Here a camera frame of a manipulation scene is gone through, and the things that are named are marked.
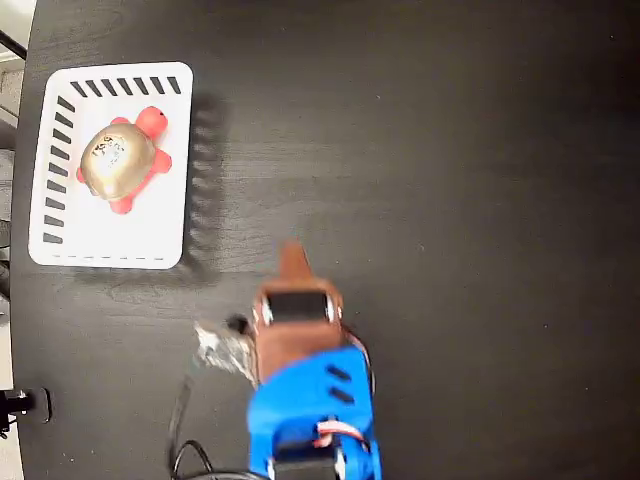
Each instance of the black table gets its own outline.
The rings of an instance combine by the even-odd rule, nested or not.
[[[249,313],[298,236],[370,344],[389,479],[640,471],[640,69],[633,2],[38,3],[14,180],[25,475],[166,478],[192,324]],[[185,254],[166,272],[27,253],[60,68],[195,74]],[[189,434],[242,466],[250,390],[209,373]]]

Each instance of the metal bracket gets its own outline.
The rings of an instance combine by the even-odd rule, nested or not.
[[[46,388],[0,390],[0,438],[6,440],[11,424],[27,414],[39,423],[51,420],[51,397]],[[9,415],[16,418],[9,420]]]

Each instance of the floor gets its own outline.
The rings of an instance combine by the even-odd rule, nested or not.
[[[8,72],[0,78],[2,106],[18,114],[23,71]],[[13,152],[0,150],[0,218],[9,219],[11,211],[11,179]],[[9,332],[9,305],[0,298],[0,389],[13,387],[11,371],[11,336]],[[0,439],[0,480],[22,479],[22,462],[18,446],[17,429],[12,428],[7,440]]]

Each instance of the basket slot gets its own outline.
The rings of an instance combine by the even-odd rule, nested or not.
[[[49,190],[53,190],[54,192],[67,193],[67,187],[63,187],[62,185],[54,182],[53,180],[47,180],[47,188]]]
[[[124,78],[119,78],[118,83],[120,84],[120,86],[122,87],[122,89],[125,91],[127,95],[133,95],[133,92],[131,91],[131,87],[129,87],[129,84]]]
[[[42,234],[42,241],[45,243],[62,243],[62,238],[56,236],[56,235],[51,235],[50,233],[43,233]]]
[[[55,208],[56,210],[64,210],[66,207],[64,203],[54,200],[53,198],[47,197],[44,201],[44,205],[46,207]]]
[[[56,175],[60,175],[62,177],[68,177],[69,176],[69,172],[67,170],[65,170],[64,168],[59,167],[55,163],[51,163],[51,162],[49,162],[49,171],[51,173],[55,173]]]
[[[80,94],[83,98],[87,98],[86,92],[82,89],[78,82],[71,82],[71,86],[76,89],[76,92]]]
[[[116,89],[113,88],[113,85],[111,85],[111,82],[108,79],[103,78],[102,79],[102,84],[104,85],[104,87],[109,91],[109,93],[112,96],[114,96],[114,97],[118,96],[118,93],[116,92]]]
[[[164,87],[162,86],[162,83],[160,83],[160,79],[158,77],[151,77],[151,83],[160,95],[164,95]]]
[[[51,155],[55,155],[63,160],[69,160],[69,154],[55,145],[51,145]]]
[[[64,98],[62,98],[60,96],[58,96],[58,105],[60,105],[61,107],[66,108],[67,110],[69,110],[72,113],[75,113],[75,111],[76,111],[76,107],[71,105],[69,102],[67,102]]]
[[[180,95],[182,92],[180,91],[180,85],[178,85],[178,80],[176,77],[168,77],[169,85],[173,88],[173,91]]]
[[[51,215],[44,216],[45,225],[51,225],[52,227],[64,227],[64,222],[58,218],[52,217]]]
[[[56,112],[55,121],[61,123],[65,127],[73,128],[73,122],[61,113]]]
[[[62,133],[60,130],[58,130],[57,128],[53,129],[53,138],[57,138],[58,140],[64,143],[69,143],[69,144],[71,143],[71,139],[67,137],[64,133]]]
[[[96,82],[94,82],[93,80],[87,80],[86,83],[91,89],[91,91],[96,94],[97,97],[102,97],[102,92],[98,89]]]
[[[149,95],[149,90],[140,77],[135,77],[133,81],[136,83],[143,95]]]

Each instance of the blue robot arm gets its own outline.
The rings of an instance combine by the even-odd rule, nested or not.
[[[381,480],[368,365],[363,353],[353,346],[313,355],[258,388],[247,412],[250,469],[277,480],[283,465],[303,464],[313,457],[318,448],[318,425],[330,420],[359,433],[337,432],[331,444],[323,446],[332,454],[333,478]],[[284,455],[291,452],[293,457]]]

